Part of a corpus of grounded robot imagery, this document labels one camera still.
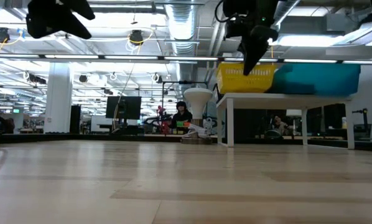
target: wooden floor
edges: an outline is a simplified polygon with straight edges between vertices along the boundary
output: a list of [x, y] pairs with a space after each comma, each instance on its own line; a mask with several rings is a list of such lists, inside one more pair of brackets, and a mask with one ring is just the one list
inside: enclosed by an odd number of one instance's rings
[[372, 223], [372, 152], [57, 141], [0, 148], [0, 224]]

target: yellow basket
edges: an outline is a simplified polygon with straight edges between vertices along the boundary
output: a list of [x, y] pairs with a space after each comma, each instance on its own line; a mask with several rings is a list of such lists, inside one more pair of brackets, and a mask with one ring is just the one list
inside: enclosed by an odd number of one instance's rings
[[275, 65], [256, 65], [249, 75], [243, 75], [244, 64], [219, 64], [216, 80], [219, 92], [264, 93], [272, 86]]

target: table leg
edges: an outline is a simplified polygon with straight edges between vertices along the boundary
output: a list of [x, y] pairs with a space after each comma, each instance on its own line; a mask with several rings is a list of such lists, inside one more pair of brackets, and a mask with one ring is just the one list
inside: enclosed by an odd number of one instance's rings
[[355, 133], [353, 130], [352, 108], [350, 101], [345, 103], [346, 112], [346, 135], [348, 136], [348, 149], [355, 149]]
[[228, 147], [235, 146], [235, 126], [234, 126], [234, 104], [233, 99], [227, 99], [227, 113], [226, 123], [228, 125]]
[[302, 110], [302, 142], [304, 143], [304, 146], [308, 145], [308, 129], [306, 124], [306, 115], [308, 113], [308, 109]]
[[218, 144], [222, 143], [222, 116], [223, 116], [223, 109], [222, 108], [217, 108], [216, 109], [216, 132], [218, 136]]

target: white table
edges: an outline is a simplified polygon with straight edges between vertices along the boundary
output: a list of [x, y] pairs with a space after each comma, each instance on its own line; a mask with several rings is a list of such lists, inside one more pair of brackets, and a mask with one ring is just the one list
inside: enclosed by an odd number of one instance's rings
[[344, 103], [346, 109], [348, 148], [355, 149], [355, 137], [353, 135], [352, 110], [350, 97], [322, 97], [314, 95], [285, 95], [270, 93], [227, 93], [216, 105], [218, 119], [218, 144], [222, 143], [222, 116], [227, 109], [226, 122], [228, 125], [228, 147], [235, 145], [234, 109], [264, 109], [264, 110], [302, 110], [302, 140], [308, 145], [306, 114], [308, 109], [321, 106]]

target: white lampshade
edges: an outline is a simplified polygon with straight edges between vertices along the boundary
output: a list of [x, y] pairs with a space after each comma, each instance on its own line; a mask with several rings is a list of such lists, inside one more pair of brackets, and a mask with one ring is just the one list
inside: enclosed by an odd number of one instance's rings
[[286, 116], [302, 117], [302, 110], [287, 110]]
[[193, 119], [203, 119], [204, 107], [212, 97], [212, 91], [204, 88], [190, 88], [184, 96], [190, 103]]

